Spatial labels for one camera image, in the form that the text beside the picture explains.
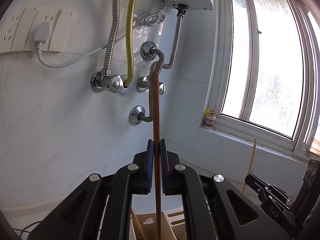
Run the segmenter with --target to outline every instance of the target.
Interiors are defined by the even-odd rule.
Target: wall tile
[[[28,188],[28,181],[22,177],[10,151],[4,152],[0,158],[0,178],[0,207],[2,207],[1,199],[7,192]]]
[[[215,24],[207,21],[188,22],[181,59],[180,78],[209,82]]]
[[[273,179],[279,171],[285,158],[271,154],[260,149],[256,149],[252,167],[254,174]]]
[[[44,54],[50,62],[51,56]],[[72,57],[60,54],[63,62]],[[127,95],[92,91],[89,79],[95,70],[88,66],[98,60],[88,57],[66,68],[50,69],[41,65],[34,53],[24,52],[7,54],[1,62],[6,136],[18,169],[29,187],[40,188],[41,199],[41,195],[66,193],[50,191],[50,183],[133,156],[144,151],[152,138],[152,124],[133,126],[129,122],[134,106],[148,106],[146,93],[136,89]],[[25,89],[9,89],[12,82]]]
[[[207,11],[200,11],[200,10],[193,10],[188,11],[187,13],[188,21],[209,21],[215,24],[216,22],[216,8],[214,6],[213,10]]]
[[[279,172],[275,174],[274,180],[301,187],[306,169],[306,165],[286,159]]]
[[[247,170],[252,147],[205,129],[199,129],[193,151],[227,165]]]
[[[196,165],[208,171],[212,171],[212,173],[216,172],[218,166],[217,163],[210,161],[206,156],[190,150],[187,150],[184,153],[180,153],[179,157],[189,163],[192,163],[193,165]]]
[[[166,138],[191,150],[200,126],[208,84],[178,79]]]
[[[167,124],[170,116],[170,109],[172,106],[173,97],[175,94],[175,88],[177,85],[178,78],[172,75],[167,75],[163,72],[160,73],[159,81],[164,83],[166,86],[166,92],[160,96],[160,132],[162,138],[167,130]]]
[[[186,152],[188,151],[187,149],[185,149],[185,148],[183,148],[183,147],[171,142],[169,139],[165,140],[165,148],[169,152],[173,152],[173,153],[178,154],[179,157],[181,157],[182,155],[186,154]]]

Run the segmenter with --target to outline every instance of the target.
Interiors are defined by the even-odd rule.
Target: black cable
[[[35,224],[37,224],[37,223],[40,223],[40,222],[42,222],[42,220],[41,220],[41,221],[34,222],[34,223],[32,223],[32,224],[30,224],[30,225],[26,226],[25,228],[23,228],[23,230],[21,231],[21,233],[20,233],[20,236],[19,236],[19,237],[21,238],[21,236],[22,236],[23,232],[25,232],[25,230],[26,230],[28,227],[31,227],[31,226],[33,226],[33,225],[35,225]]]
[[[21,229],[17,229],[17,228],[12,228],[13,230],[16,230],[16,231],[23,231],[23,230],[21,230]]]

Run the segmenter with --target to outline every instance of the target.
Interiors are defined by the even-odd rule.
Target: small bottle
[[[207,109],[205,111],[204,128],[208,130],[213,129],[214,121],[216,120],[215,114],[216,112],[213,110]]]

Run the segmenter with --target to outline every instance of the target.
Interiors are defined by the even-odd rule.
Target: white tiled wall
[[[124,33],[128,0],[121,0],[119,36]],[[24,6],[55,6],[76,11],[66,50],[43,52],[50,63],[63,63],[107,43],[111,26],[111,0],[14,0],[8,10]],[[135,14],[158,11],[162,0],[137,0]],[[129,113],[136,105],[146,108],[148,93],[139,93],[135,82],[147,76],[151,62],[140,57],[144,41],[154,41],[170,57],[176,10],[168,8],[160,26],[133,31],[135,76],[127,95],[96,93],[90,78],[103,66],[105,51],[71,66],[50,69],[34,52],[0,54],[0,207],[25,205],[71,192],[89,174],[112,174],[144,151],[153,137],[152,124],[133,126]],[[177,84],[185,23],[176,64],[163,70],[160,81],[163,131],[172,93]],[[125,41],[115,45],[112,74],[126,74]]]

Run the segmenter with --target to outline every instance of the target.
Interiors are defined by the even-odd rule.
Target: white wall
[[[201,128],[215,68],[215,9],[187,13],[185,43],[165,135],[166,145],[167,150],[178,153],[189,163],[243,183],[253,143]],[[292,156],[258,146],[253,168],[265,182],[296,197],[307,167],[305,162]]]
[[[124,33],[128,0],[121,0],[119,34]],[[24,6],[57,6],[76,10],[64,53],[43,53],[46,61],[62,63],[106,44],[111,26],[111,0],[14,0],[8,10]],[[137,0],[135,14],[156,12],[162,0]],[[135,78],[148,75],[150,62],[140,57],[146,40],[158,44],[169,58],[176,10],[168,10],[162,35],[159,26],[134,31]],[[184,24],[181,44],[184,40]],[[127,94],[94,92],[92,74],[103,66],[104,52],[74,65],[50,69],[34,52],[0,54],[0,207],[51,199],[74,190],[89,174],[112,174],[144,151],[152,124],[133,126],[129,112],[143,105],[148,93],[135,87]],[[177,80],[182,46],[172,70],[162,71],[167,92],[161,96],[161,125]],[[115,46],[112,74],[126,73],[124,41]]]

